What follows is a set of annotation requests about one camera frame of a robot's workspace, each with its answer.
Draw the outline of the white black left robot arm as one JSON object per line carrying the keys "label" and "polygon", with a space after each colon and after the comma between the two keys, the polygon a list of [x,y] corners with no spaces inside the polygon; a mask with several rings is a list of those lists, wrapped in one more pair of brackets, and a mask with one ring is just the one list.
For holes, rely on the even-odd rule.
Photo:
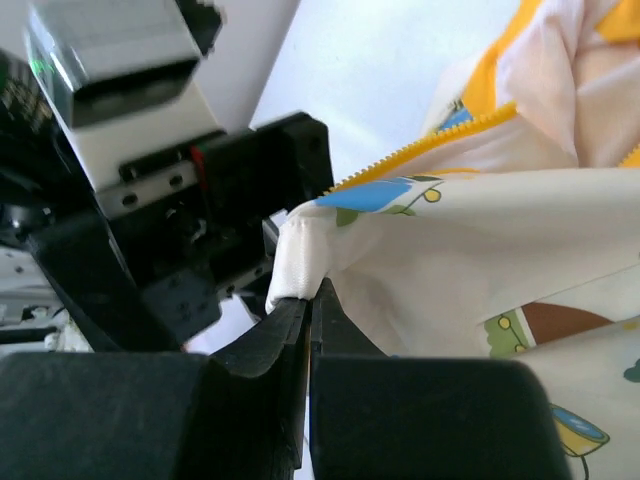
{"label": "white black left robot arm", "polygon": [[1,55],[1,242],[31,257],[97,351],[177,351],[240,290],[266,291],[264,222],[333,183],[296,113],[120,163],[93,190],[26,62]]}

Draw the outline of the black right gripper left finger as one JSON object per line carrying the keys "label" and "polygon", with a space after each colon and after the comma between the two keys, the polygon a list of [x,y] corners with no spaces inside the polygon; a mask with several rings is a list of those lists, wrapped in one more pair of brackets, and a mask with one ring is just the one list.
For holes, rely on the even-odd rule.
{"label": "black right gripper left finger", "polygon": [[286,300],[213,355],[16,353],[1,363],[5,479],[290,479],[309,310]]}

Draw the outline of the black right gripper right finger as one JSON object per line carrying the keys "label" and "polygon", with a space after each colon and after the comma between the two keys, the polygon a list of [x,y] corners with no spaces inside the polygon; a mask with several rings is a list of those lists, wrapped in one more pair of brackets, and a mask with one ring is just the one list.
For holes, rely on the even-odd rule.
{"label": "black right gripper right finger", "polygon": [[567,479],[547,396],[513,361],[394,357],[324,280],[311,303],[318,479]]}

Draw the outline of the yellow cream dinosaur kids jacket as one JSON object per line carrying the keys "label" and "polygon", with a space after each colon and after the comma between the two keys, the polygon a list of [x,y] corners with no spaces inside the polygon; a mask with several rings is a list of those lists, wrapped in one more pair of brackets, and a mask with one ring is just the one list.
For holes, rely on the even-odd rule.
{"label": "yellow cream dinosaur kids jacket", "polygon": [[574,478],[639,475],[639,5],[524,1],[439,125],[297,207],[266,308],[329,279],[389,354],[513,359]]}

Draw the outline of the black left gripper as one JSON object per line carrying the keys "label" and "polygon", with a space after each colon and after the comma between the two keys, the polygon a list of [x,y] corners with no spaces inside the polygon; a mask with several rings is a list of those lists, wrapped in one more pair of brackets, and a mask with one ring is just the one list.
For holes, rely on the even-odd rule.
{"label": "black left gripper", "polygon": [[177,351],[264,284],[266,220],[333,183],[327,126],[296,113],[120,163],[95,192],[59,127],[1,133],[1,242],[35,262],[97,351]]}

